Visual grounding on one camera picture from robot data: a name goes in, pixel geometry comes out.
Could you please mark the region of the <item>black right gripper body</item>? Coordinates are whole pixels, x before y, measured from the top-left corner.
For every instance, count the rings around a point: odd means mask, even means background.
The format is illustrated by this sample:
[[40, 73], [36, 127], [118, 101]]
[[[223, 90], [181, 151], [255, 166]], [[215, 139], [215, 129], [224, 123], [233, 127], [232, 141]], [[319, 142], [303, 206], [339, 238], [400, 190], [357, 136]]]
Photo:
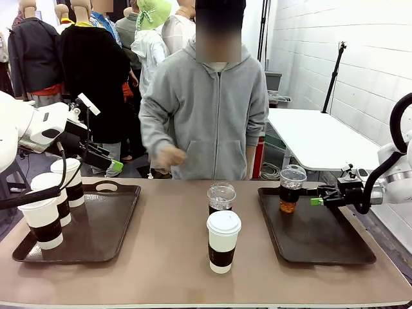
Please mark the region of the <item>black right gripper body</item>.
[[361, 206], [363, 202], [363, 182], [358, 178], [337, 179], [337, 188], [339, 191], [338, 206], [346, 205]]

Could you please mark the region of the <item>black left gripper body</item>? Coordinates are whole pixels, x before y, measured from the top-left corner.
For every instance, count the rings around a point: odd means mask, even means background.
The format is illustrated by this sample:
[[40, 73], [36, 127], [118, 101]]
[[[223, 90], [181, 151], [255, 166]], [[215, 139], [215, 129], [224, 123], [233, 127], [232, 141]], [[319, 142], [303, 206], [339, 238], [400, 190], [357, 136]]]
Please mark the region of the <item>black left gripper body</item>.
[[67, 157], [81, 157], [84, 161], [94, 159], [90, 130], [84, 128], [81, 123], [67, 120], [64, 131], [58, 136], [57, 140], [62, 144]]

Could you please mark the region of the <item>person's right hand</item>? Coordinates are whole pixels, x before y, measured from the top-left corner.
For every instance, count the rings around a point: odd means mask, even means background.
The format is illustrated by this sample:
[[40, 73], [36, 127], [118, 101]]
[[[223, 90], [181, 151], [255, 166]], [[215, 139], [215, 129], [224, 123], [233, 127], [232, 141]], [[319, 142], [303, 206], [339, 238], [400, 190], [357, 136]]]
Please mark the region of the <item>person's right hand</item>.
[[164, 145], [156, 155], [153, 167], [159, 171], [170, 172], [172, 166], [179, 166], [186, 157], [185, 151], [173, 145]]

